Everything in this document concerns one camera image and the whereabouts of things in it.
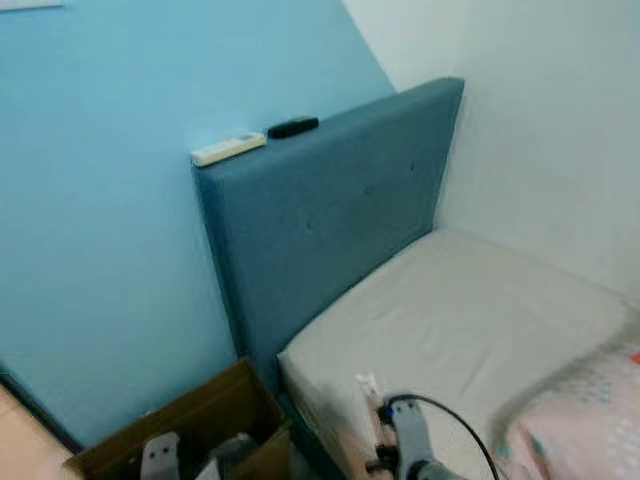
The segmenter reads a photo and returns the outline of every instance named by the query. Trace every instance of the blue upholstered headboard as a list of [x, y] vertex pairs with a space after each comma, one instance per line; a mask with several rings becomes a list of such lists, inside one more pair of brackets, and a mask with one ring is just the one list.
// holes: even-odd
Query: blue upholstered headboard
[[195, 172], [236, 348], [276, 354], [432, 228], [464, 83], [441, 79]]

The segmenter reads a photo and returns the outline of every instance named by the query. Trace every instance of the bed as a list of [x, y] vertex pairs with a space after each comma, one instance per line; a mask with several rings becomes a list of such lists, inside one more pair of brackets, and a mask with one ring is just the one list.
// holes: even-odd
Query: bed
[[[553, 268], [430, 233], [463, 87], [436, 80], [194, 171], [236, 349], [324, 478], [357, 477], [372, 454], [356, 374], [436, 397], [491, 441], [635, 315]], [[489, 478], [466, 437], [430, 422], [443, 460]]]

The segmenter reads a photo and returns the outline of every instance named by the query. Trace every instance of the mattress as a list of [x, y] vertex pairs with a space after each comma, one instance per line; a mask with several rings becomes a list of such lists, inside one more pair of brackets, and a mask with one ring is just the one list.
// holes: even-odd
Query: mattress
[[[637, 315], [581, 279], [439, 230], [348, 291], [279, 358], [303, 418], [356, 478], [374, 444], [357, 374], [374, 374], [386, 394], [444, 402], [491, 444], [523, 401]], [[460, 426], [423, 411], [446, 465], [471, 480], [491, 478]]]

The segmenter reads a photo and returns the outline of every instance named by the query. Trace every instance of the brown cardboard box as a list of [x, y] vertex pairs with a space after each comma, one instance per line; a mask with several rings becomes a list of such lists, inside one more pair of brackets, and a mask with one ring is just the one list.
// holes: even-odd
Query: brown cardboard box
[[[232, 472], [232, 479], [289, 478], [289, 429], [284, 414], [246, 360], [76, 455], [65, 468], [80, 479], [139, 479], [144, 445], [167, 432], [180, 436], [178, 451], [197, 463], [225, 440], [248, 433], [261, 447]], [[181, 478], [191, 480], [197, 473]]]

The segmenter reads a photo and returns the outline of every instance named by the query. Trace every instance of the tiled floor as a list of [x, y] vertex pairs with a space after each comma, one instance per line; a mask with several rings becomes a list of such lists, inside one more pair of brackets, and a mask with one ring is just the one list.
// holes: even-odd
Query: tiled floor
[[0, 477], [59, 480], [69, 453], [0, 387]]

